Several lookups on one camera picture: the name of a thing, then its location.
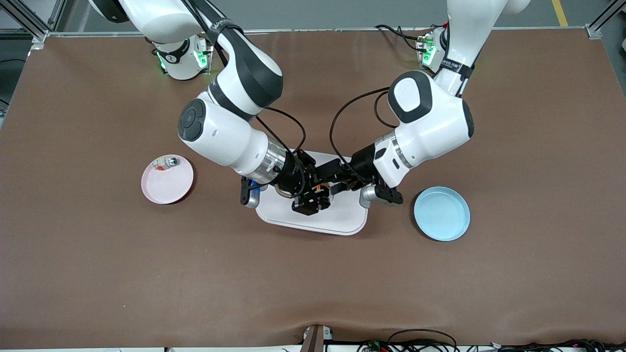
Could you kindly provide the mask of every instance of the gray floor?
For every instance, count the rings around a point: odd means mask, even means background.
[[[446,20],[440,0],[213,0],[245,29],[371,28],[377,24],[428,27]],[[600,14],[608,0],[561,0],[570,26],[583,26]],[[130,23],[107,22],[91,9],[87,0],[68,6],[68,20],[59,30],[69,32],[136,31]],[[532,0],[519,15],[498,20],[499,27],[559,26],[552,0]],[[626,14],[620,13],[603,28],[603,43],[626,95]],[[28,41],[0,40],[0,59],[25,58]],[[21,63],[0,64],[0,97],[10,100],[21,72]]]

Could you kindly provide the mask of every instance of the yellow floor stripe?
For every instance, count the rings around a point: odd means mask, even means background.
[[[563,6],[561,6],[561,0],[552,0],[552,6],[554,6],[554,12],[557,13],[558,23],[561,27],[567,27],[567,18],[565,18]]]

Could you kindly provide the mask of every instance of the metal post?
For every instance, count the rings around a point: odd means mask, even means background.
[[[626,5],[626,0],[613,0],[604,11],[594,19],[591,24],[586,24],[587,34],[589,39],[600,39],[602,33],[600,28],[613,16],[615,16]]]
[[[21,0],[0,0],[2,7],[22,28],[42,43],[52,29]]]

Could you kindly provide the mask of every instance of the black round button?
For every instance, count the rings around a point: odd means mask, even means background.
[[[183,115],[180,117],[180,121],[183,123],[183,127],[189,128],[195,122],[196,111],[194,108],[189,107]]]

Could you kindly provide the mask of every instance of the white robot link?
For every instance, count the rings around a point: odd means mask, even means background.
[[[353,154],[349,163],[335,159],[323,165],[316,165],[303,150],[291,152],[250,125],[281,96],[282,72],[209,0],[90,2],[111,21],[130,20],[160,56],[172,56],[166,66],[174,78],[189,79],[200,71],[199,32],[223,48],[228,63],[183,109],[180,139],[242,176],[242,204],[255,207],[259,201],[255,190],[273,185],[293,198],[292,210],[312,215],[328,208],[332,195],[346,190],[360,190],[363,206],[371,201],[401,204],[396,186],[412,168],[467,142],[474,125],[461,94],[474,62],[500,14],[519,13],[530,0],[448,0],[446,54],[434,78],[408,71],[389,88],[387,100],[398,127]]]

